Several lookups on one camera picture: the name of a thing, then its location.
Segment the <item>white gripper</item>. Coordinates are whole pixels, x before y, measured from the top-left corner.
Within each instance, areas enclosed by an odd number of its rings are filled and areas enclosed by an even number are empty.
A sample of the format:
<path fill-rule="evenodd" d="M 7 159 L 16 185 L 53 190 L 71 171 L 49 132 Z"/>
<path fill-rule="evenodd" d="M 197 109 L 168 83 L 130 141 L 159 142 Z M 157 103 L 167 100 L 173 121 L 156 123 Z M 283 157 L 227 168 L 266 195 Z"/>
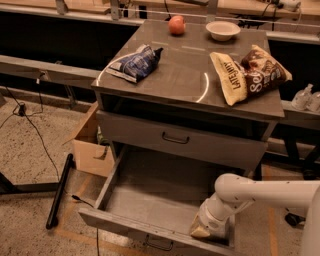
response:
<path fill-rule="evenodd" d="M 226 239 L 229 236 L 228 219 L 252 204 L 252 201 L 225 202 L 214 193 L 201 204 L 189 234 L 198 239 Z"/>

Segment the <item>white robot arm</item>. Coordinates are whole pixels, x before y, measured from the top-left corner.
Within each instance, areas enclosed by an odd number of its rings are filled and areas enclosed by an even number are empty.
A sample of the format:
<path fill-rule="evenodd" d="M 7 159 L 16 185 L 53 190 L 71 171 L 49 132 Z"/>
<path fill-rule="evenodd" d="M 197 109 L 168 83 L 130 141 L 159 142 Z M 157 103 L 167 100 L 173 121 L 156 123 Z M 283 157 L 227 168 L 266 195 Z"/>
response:
<path fill-rule="evenodd" d="M 253 203 L 262 201 L 273 207 L 302 210 L 306 215 L 300 256 L 320 253 L 320 182 L 254 181 L 232 173 L 220 175 L 215 192 L 200 206 L 190 227 L 197 239 L 223 238 L 225 224 Z"/>

